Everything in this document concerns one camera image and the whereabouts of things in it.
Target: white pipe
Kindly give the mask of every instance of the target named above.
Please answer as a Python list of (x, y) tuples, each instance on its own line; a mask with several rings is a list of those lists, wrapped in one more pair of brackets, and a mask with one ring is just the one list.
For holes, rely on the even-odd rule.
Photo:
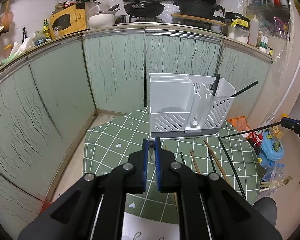
[(298, 75), (298, 72), (299, 72), (299, 69), (300, 69), (300, 59), (299, 59), (299, 63), (298, 63), (298, 66), (297, 66), (297, 69), (293, 75), (293, 78), (290, 82), (290, 85), (286, 91), (286, 93), (284, 94), (282, 100), (280, 101), (279, 105), (277, 106), (277, 108), (275, 109), (275, 111), (273, 112), (273, 114), (271, 116), (269, 116), (265, 121), (264, 123), (261, 125), (261, 126), (266, 126), (268, 125), (273, 119), (274, 119), (274, 116), (277, 114), (277, 112), (279, 111), (280, 107), (282, 106), (283, 102), (285, 101), (287, 95), (289, 94), (290, 90), (291, 90), (291, 87), (293, 86), (295, 80), (296, 80), (296, 77)]

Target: orange plastic bag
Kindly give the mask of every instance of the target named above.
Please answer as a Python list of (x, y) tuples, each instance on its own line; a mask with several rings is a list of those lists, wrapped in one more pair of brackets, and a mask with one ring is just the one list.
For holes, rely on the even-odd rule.
[(230, 118), (227, 121), (231, 125), (233, 125), (239, 132), (251, 130), (251, 128), (249, 127), (249, 125), (247, 123), (247, 119), (245, 116), (239, 116), (234, 119)]

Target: white bowl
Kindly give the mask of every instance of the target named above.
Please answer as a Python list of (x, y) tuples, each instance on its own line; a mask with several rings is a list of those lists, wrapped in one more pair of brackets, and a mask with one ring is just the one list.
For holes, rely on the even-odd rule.
[(91, 16), (88, 20), (91, 29), (99, 29), (113, 26), (115, 23), (114, 12), (101, 12)]

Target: floor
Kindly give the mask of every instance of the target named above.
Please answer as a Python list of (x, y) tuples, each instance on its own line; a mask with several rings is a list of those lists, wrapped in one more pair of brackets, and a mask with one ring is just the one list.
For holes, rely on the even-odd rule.
[[(90, 125), (91, 128), (96, 127), (100, 124), (111, 121), (116, 118), (114, 115), (98, 115), (97, 118)], [(52, 202), (55, 201), (60, 195), (62, 195), (66, 190), (71, 187), (78, 179), (82, 177), (82, 162), (83, 162), (83, 152), (84, 152), (84, 143), (86, 136), (84, 135), (80, 141), (77, 149), (72, 155), (68, 166), (62, 174), (62, 177), (59, 181), (59, 184), (56, 188), (56, 191), (53, 195)]]
[[(115, 117), (99, 115), (91, 127), (109, 122)], [(85, 136), (69, 161), (52, 201), (55, 201), (82, 176), (84, 143)], [(282, 144), (285, 149), (285, 156), (280, 162), (285, 164), (284, 177), (292, 176), (292, 181), (288, 185), (277, 189), (271, 197), (277, 204), (276, 228), (280, 231), (283, 240), (285, 240), (288, 239), (300, 223), (300, 141), (295, 133), (289, 132), (283, 137)]]

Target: heart pattern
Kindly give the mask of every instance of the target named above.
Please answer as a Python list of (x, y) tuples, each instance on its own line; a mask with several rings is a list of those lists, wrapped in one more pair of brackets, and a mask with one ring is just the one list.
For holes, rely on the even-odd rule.
[(134, 202), (132, 202), (129, 207), (132, 207), (132, 208), (135, 208), (136, 207), (136, 204)]

